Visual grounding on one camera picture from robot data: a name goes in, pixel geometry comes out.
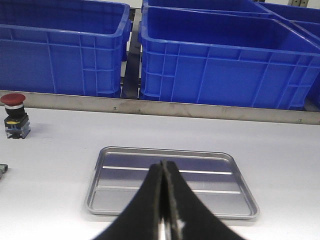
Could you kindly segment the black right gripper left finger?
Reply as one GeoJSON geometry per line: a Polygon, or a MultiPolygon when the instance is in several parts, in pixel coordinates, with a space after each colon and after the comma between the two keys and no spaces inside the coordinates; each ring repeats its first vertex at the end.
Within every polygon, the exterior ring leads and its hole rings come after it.
{"type": "Polygon", "coordinates": [[[142,185],[122,213],[96,240],[158,240],[164,161],[152,164],[142,185]]]}

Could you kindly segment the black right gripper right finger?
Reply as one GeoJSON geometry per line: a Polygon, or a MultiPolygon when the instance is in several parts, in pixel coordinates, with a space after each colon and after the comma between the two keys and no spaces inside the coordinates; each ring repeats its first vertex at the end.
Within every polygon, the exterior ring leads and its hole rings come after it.
{"type": "Polygon", "coordinates": [[[173,161],[162,161],[168,208],[166,236],[171,240],[242,240],[191,190],[173,161]]]}

